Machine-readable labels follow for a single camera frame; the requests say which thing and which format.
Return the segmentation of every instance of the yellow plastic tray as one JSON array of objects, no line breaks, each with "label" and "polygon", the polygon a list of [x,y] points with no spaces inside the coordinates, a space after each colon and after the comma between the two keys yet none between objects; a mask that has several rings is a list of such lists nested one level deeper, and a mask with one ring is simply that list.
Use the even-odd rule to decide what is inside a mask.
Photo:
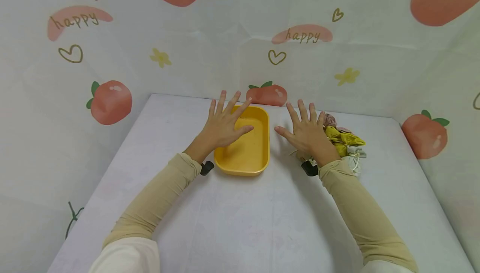
[{"label": "yellow plastic tray", "polygon": [[268,113],[249,106],[237,120],[235,129],[253,125],[253,131],[241,136],[227,147],[215,149],[214,160],[226,174],[241,176],[259,175],[270,161],[270,132]]}]

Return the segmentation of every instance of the pile of clothes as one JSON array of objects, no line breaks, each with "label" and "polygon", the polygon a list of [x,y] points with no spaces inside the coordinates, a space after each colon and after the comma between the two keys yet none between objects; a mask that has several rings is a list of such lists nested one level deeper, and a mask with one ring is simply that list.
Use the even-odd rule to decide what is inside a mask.
[{"label": "pile of clothes", "polygon": [[[367,157],[367,154],[360,148],[360,146],[365,145],[365,141],[347,128],[337,126],[335,117],[328,113],[325,114],[323,128],[325,134],[337,149],[340,157],[347,160],[353,174],[358,176],[361,172],[360,158]],[[312,156],[306,156],[303,153],[297,152],[297,158],[302,162],[309,160],[312,166],[317,165]]]}]

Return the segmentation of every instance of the hand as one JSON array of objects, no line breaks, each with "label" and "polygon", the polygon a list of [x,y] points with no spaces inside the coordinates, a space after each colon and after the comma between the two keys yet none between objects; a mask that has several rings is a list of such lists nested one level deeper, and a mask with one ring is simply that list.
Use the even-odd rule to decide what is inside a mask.
[{"label": "hand", "polygon": [[215,99],[210,104],[208,119],[203,130],[193,140],[192,144],[184,151],[193,160],[201,164],[203,160],[216,148],[225,147],[235,142],[242,135],[253,130],[252,125],[244,125],[235,130],[235,123],[240,118],[243,111],[250,105],[252,99],[244,102],[235,112],[232,113],[233,106],[240,98],[240,91],[228,102],[227,108],[223,109],[227,91],[223,90],[215,111]]},{"label": "hand", "polygon": [[340,159],[335,146],[329,141],[323,130],[325,112],[321,111],[317,119],[315,105],[310,103],[309,119],[307,110],[303,105],[303,100],[299,99],[298,104],[301,121],[291,103],[287,102],[287,109],[293,122],[293,134],[281,126],[275,126],[275,131],[301,152],[313,156],[319,166],[324,166],[334,160]]}]

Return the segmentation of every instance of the yellow flower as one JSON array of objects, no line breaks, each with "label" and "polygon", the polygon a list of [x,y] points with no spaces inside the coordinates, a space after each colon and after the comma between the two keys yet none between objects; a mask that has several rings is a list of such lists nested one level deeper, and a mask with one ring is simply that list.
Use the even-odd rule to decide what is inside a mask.
[{"label": "yellow flower", "polygon": [[163,68],[165,64],[171,65],[172,62],[168,59],[168,55],[165,52],[159,52],[158,49],[154,48],[153,49],[153,54],[150,56],[150,59],[154,62],[158,62],[158,65],[160,65],[160,68]]},{"label": "yellow flower", "polygon": [[360,71],[355,70],[353,68],[347,68],[343,74],[335,74],[335,79],[340,80],[337,86],[343,85],[345,82],[348,84],[355,83],[355,78],[357,78],[360,74]]}]

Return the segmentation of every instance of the beige sleeve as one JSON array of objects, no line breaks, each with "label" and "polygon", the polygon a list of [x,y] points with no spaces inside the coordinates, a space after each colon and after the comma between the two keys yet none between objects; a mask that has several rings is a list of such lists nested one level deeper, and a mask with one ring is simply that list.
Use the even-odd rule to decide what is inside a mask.
[{"label": "beige sleeve", "polygon": [[318,175],[363,255],[363,263],[389,261],[414,273],[417,264],[385,213],[352,174],[345,160],[333,161]]},{"label": "beige sleeve", "polygon": [[202,167],[187,154],[177,154],[168,162],[120,216],[103,247],[121,238],[152,238],[152,233],[181,192]]}]

